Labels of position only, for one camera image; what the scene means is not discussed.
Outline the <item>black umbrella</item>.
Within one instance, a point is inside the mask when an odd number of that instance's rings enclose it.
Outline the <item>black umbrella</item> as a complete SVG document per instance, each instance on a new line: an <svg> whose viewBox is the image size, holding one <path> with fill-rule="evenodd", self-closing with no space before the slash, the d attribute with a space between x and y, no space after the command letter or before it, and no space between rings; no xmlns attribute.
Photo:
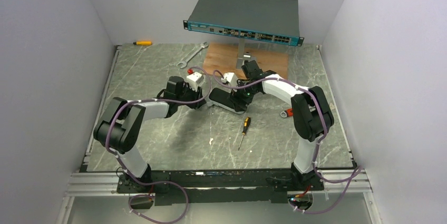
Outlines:
<svg viewBox="0 0 447 224"><path fill-rule="evenodd" d="M206 98L208 107L218 106L236 114L243 114L247 111L246 103L233 92L226 92L219 88L213 88Z"/></svg>

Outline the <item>brown plywood board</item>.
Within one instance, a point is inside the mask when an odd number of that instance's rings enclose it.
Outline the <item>brown plywood board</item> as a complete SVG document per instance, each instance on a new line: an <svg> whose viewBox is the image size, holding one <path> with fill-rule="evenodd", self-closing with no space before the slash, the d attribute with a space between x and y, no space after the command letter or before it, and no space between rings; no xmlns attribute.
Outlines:
<svg viewBox="0 0 447 224"><path fill-rule="evenodd" d="M245 47L245 51L254 57L263 71L272 70L281 77L288 78L288 54L248 47ZM214 70L219 70L221 73L233 72L238 78L244 79L242 69L237 68L237 57L237 45L210 43L202 68L210 74Z"/></svg>

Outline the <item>teal network switch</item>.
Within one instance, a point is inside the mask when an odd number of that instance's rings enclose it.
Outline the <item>teal network switch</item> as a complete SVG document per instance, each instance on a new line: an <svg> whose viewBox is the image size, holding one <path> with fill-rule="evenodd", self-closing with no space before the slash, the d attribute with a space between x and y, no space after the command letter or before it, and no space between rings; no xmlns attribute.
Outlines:
<svg viewBox="0 0 447 224"><path fill-rule="evenodd" d="M298 0L198 0L185 30L302 46Z"/></svg>

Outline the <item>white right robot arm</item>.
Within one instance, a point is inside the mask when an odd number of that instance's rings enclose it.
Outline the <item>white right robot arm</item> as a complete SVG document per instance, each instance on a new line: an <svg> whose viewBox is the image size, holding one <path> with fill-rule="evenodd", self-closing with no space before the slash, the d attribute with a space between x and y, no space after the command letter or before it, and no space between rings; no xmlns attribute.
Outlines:
<svg viewBox="0 0 447 224"><path fill-rule="evenodd" d="M271 70L263 71L256 61L246 62L242 67L246 76L244 80L233 73L225 73L222 82L232 89L233 94L243 98L256 93L269 94L290 105L294 127L300 137L292 173L299 182L316 177L320 144L334 124L324 91L319 86L300 86Z"/></svg>

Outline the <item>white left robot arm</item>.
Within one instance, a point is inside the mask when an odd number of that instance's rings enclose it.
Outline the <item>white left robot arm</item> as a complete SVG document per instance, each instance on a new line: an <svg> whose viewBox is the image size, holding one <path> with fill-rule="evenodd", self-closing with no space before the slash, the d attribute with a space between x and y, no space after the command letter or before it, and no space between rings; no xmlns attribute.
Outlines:
<svg viewBox="0 0 447 224"><path fill-rule="evenodd" d="M172 76L150 100L113 98L93 130L94 139L117 158L128 176L139 183L151 183L151 167L136 146L141 126L147 120L170 118L183 105L191 109L205 105L200 87L203 78L199 72L186 78Z"/></svg>

